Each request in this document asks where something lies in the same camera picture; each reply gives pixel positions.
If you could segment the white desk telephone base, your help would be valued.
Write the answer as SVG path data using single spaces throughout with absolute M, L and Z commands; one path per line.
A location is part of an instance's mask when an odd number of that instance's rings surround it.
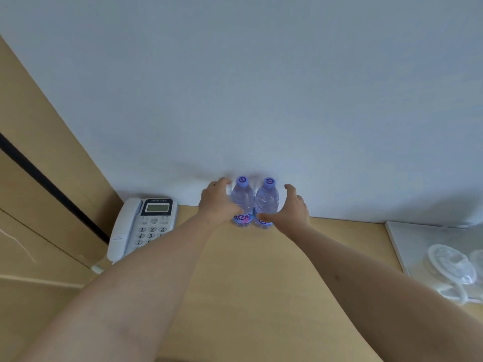
M 133 219 L 125 255 L 172 231 L 178 213 L 178 203 L 171 198 L 141 199 Z

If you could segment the clear water bottle purple cap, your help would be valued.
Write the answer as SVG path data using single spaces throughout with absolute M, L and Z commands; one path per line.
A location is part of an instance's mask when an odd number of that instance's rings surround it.
M 269 229 L 273 223 L 260 220 L 257 215 L 260 213 L 276 214 L 279 210 L 279 192 L 276 188 L 276 181 L 272 177 L 266 177 L 262 186 L 255 195 L 254 221 L 262 229 Z
M 233 223 L 238 227 L 247 227 L 253 219 L 255 206 L 254 191 L 246 176 L 239 176 L 230 194 L 231 201 L 239 206 L 243 212 L 233 217 Z

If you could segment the white tray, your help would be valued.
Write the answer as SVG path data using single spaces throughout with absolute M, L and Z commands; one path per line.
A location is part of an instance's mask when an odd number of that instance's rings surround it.
M 447 245 L 468 259 L 474 250 L 483 249 L 483 223 L 463 228 L 388 221 L 385 227 L 403 272 L 433 290 L 436 286 L 446 285 L 430 273 L 427 250 L 431 245 Z M 464 289 L 468 292 L 467 303 L 483 304 L 483 284 L 465 285 Z M 457 294 L 452 289 L 439 294 L 457 302 Z

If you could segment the white telephone handset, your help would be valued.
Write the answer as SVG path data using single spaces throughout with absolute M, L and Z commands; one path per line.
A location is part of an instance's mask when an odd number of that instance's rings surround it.
M 125 256 L 134 220 L 141 207 L 140 198 L 130 198 L 124 202 L 118 213 L 107 250 L 107 259 L 112 263 L 120 261 Z

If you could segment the wooden panel with black strip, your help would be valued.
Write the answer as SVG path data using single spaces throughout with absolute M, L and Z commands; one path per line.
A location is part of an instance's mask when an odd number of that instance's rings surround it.
M 0 35 L 0 280 L 82 288 L 122 205 Z

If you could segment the person's left forearm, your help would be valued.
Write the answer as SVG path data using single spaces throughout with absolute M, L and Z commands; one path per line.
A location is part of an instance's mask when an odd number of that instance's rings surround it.
M 86 286 L 18 362 L 154 362 L 211 226 L 196 213 Z

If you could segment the person's right hand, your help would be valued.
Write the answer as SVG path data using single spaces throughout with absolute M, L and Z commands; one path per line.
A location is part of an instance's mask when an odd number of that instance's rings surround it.
M 295 186 L 285 184 L 287 197 L 281 212 L 281 221 L 273 223 L 273 225 L 281 232 L 296 229 L 300 226 L 308 226 L 310 224 L 310 213 L 301 195 L 297 193 Z

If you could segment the person's right forearm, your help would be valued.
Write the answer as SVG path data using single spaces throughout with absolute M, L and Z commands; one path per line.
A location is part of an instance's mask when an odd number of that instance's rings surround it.
M 278 221 L 383 362 L 483 362 L 483 324 L 418 281 L 314 230 Z

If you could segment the person's left hand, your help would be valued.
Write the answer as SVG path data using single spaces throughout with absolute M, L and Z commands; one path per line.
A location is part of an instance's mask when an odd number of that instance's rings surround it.
M 222 177 L 216 182 L 211 182 L 202 191 L 198 213 L 211 226 L 218 226 L 231 220 L 226 218 L 226 206 L 236 204 L 226 194 L 226 188 L 229 184 L 231 184 L 231 180 Z

